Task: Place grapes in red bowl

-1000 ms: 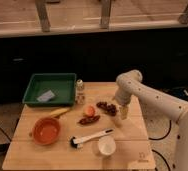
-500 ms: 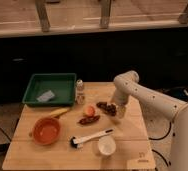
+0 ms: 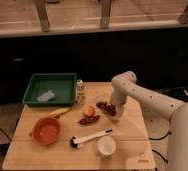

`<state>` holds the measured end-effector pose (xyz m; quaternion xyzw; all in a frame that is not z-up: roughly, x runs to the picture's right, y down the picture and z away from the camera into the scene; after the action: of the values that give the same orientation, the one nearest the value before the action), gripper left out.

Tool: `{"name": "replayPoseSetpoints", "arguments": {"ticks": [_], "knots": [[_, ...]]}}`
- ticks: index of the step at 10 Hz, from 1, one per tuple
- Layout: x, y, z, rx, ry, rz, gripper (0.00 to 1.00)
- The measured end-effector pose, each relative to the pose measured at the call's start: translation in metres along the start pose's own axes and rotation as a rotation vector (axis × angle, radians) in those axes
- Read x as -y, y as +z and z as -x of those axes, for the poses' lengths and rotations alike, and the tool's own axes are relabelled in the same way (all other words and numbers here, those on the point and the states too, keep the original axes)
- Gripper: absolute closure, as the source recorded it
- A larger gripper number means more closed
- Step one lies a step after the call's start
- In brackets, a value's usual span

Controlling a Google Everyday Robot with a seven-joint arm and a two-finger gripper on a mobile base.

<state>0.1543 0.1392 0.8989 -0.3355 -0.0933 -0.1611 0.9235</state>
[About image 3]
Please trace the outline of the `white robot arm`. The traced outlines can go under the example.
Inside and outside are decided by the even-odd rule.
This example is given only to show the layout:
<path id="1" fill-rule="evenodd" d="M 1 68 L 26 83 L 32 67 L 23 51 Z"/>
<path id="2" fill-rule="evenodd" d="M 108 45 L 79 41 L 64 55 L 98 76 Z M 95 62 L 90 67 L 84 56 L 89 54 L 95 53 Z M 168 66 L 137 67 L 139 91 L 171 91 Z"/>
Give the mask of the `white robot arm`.
<path id="1" fill-rule="evenodd" d="M 166 171 L 188 171 L 188 102 L 141 87 L 136 81 L 132 71 L 112 78 L 110 102 L 115 106 L 116 119 L 123 115 L 128 96 L 154 110 L 170 122 Z"/>

